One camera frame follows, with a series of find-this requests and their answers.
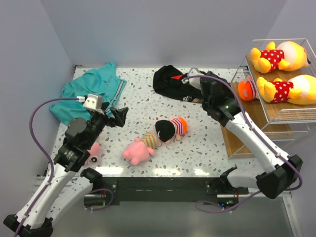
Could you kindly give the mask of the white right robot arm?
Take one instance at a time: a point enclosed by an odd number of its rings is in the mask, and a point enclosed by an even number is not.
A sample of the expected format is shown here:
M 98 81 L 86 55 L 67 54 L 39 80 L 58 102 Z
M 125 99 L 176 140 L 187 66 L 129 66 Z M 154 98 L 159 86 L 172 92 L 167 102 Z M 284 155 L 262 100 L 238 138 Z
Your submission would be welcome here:
M 257 188 L 266 197 L 275 199 L 283 191 L 299 189 L 303 185 L 300 174 L 302 159 L 298 155 L 290 156 L 267 137 L 225 80 L 201 75 L 199 82 L 202 107 L 208 116 L 233 133 L 257 158 L 262 168 L 258 171 L 230 169 L 220 181 L 221 191 L 231 194 L 237 188 Z

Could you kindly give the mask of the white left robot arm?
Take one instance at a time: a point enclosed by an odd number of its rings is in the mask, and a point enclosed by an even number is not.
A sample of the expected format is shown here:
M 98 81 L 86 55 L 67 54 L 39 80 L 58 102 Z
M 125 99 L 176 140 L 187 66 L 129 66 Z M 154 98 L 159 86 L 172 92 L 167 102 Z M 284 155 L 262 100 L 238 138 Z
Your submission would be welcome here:
M 16 214 L 8 215 L 4 224 L 20 237 L 49 237 L 53 221 L 75 200 L 102 189 L 102 175 L 93 168 L 82 169 L 92 145 L 105 126 L 124 127 L 128 108 L 111 108 L 112 117 L 101 109 L 91 112 L 91 120 L 75 118 L 67 126 L 63 145 L 50 163 L 40 187 Z

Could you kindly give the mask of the black-haired doll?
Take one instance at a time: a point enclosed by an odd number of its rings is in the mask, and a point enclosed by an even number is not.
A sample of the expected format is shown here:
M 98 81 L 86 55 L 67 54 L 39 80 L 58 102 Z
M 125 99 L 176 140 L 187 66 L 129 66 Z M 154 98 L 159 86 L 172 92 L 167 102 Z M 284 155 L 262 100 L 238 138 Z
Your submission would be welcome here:
M 188 132 L 188 124 L 182 117 L 159 120 L 155 123 L 156 134 L 160 141 L 169 144 L 173 138 L 177 141 Z
M 252 77 L 248 75 L 237 86 L 238 95 L 243 101 L 252 101 L 258 99 L 258 93 Z

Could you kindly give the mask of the yellow polka-dot plush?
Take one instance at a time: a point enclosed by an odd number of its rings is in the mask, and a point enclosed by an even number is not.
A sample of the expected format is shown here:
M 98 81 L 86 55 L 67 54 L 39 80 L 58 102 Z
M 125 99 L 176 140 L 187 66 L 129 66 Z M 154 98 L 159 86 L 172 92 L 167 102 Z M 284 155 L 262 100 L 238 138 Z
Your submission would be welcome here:
M 256 86 L 260 96 L 268 103 L 288 102 L 296 105 L 316 103 L 316 78 L 310 75 L 299 75 L 288 81 L 280 78 L 267 81 L 259 77 Z
M 291 72 L 307 68 L 311 64 L 306 49 L 293 41 L 285 41 L 279 45 L 272 41 L 264 50 L 254 47 L 250 58 L 255 70 L 262 74 L 274 70 Z

